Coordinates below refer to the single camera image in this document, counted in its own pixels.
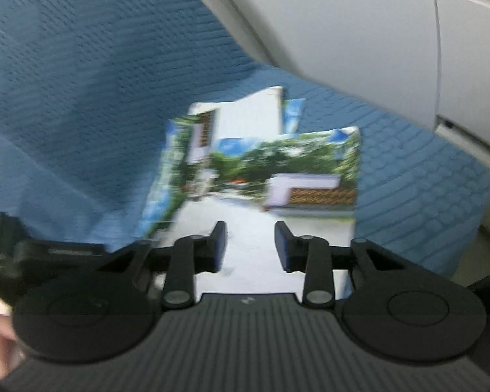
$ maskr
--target round black disc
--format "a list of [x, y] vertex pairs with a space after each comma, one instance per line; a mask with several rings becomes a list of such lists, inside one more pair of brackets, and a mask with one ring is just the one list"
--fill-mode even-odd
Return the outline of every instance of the round black disc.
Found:
[[61, 363], [121, 354], [147, 335], [153, 321], [145, 294], [107, 272], [53, 280], [13, 309], [13, 328], [24, 351]]
[[486, 322], [472, 292], [410, 271], [367, 280], [342, 309], [346, 328], [366, 347], [413, 362], [451, 359], [467, 351]]

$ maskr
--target blue mat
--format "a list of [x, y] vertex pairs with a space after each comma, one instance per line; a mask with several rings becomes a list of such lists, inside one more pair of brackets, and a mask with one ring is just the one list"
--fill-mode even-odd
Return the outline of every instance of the blue mat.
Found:
[[165, 121], [281, 85], [299, 131], [357, 125], [358, 236], [444, 275], [487, 199], [483, 166], [410, 123], [254, 62], [200, 0], [0, 0], [0, 211], [40, 238], [129, 242]]

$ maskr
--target blue textured fabric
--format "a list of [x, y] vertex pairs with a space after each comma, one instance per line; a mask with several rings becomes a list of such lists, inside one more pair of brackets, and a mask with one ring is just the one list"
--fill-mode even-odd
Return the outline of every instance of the blue textured fabric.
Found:
[[362, 101], [254, 62], [200, 0], [0, 0], [0, 211], [41, 238], [134, 239], [167, 119], [281, 85], [301, 132], [357, 125], [365, 236], [438, 273], [469, 245], [483, 166]]

